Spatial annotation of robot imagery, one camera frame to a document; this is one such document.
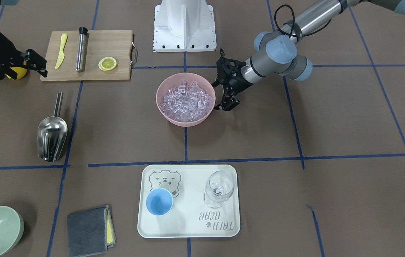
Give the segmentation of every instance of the folded towel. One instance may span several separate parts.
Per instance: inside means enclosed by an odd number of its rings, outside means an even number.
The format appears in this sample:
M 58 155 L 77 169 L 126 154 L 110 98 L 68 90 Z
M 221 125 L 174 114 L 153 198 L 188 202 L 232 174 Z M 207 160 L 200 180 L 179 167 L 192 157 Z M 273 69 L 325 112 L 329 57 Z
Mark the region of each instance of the folded towel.
M 68 216 L 69 257 L 105 253 L 116 244 L 110 213 L 105 205 Z

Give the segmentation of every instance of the wooden cutting board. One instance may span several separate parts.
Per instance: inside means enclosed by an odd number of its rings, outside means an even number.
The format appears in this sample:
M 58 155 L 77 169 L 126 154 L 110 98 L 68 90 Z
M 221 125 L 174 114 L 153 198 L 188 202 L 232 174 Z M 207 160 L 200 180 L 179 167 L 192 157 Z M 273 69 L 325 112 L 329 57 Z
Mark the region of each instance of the wooden cutting board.
M 55 64 L 60 50 L 60 39 L 63 33 L 68 39 L 63 50 L 65 58 L 58 69 Z M 88 31 L 87 58 L 85 70 L 76 71 L 77 50 L 79 47 L 79 31 L 53 31 L 46 53 L 47 78 L 42 81 L 58 80 L 129 80 L 131 75 L 131 30 L 93 30 Z M 110 71 L 98 68 L 98 62 L 104 57 L 114 57 L 117 67 Z

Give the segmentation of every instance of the yellow lemon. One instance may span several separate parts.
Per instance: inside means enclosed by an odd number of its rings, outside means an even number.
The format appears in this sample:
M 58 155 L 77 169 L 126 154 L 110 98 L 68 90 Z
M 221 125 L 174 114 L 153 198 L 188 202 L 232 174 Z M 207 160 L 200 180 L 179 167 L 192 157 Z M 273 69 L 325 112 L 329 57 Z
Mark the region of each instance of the yellow lemon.
M 15 71 L 15 72 L 17 72 L 17 79 L 19 80 L 19 79 L 21 79 L 21 78 L 23 78 L 24 76 L 25 76 L 25 74 L 27 74 L 27 69 L 25 69 L 25 68 L 22 68 L 22 67 L 11 67 L 10 68 L 11 70 L 13 70 L 13 71 Z
M 98 68 L 103 71 L 113 70 L 116 66 L 117 61 L 114 57 L 104 57 L 98 63 Z

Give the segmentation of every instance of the wine glass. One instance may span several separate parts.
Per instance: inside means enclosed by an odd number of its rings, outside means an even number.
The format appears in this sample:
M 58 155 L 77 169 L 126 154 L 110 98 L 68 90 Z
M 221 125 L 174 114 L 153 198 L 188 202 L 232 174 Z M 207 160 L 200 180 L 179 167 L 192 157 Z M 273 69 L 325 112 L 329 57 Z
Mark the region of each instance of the wine glass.
M 232 174 L 228 171 L 216 171 L 207 179 L 204 201 L 211 208 L 219 208 L 232 196 L 232 192 Z

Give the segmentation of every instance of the yellow butter knife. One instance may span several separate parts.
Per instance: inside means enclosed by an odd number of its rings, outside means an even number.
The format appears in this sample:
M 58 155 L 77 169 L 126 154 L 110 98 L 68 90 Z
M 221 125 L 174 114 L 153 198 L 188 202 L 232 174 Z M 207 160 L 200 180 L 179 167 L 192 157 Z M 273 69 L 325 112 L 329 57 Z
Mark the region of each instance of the yellow butter knife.
M 68 39 L 68 34 L 63 33 L 61 35 L 61 40 L 60 40 L 60 51 L 58 53 L 58 59 L 57 63 L 55 64 L 55 69 L 58 69 L 61 63 L 63 62 L 63 59 L 65 58 L 65 54 L 63 53 L 63 49 L 65 48 L 66 40 Z

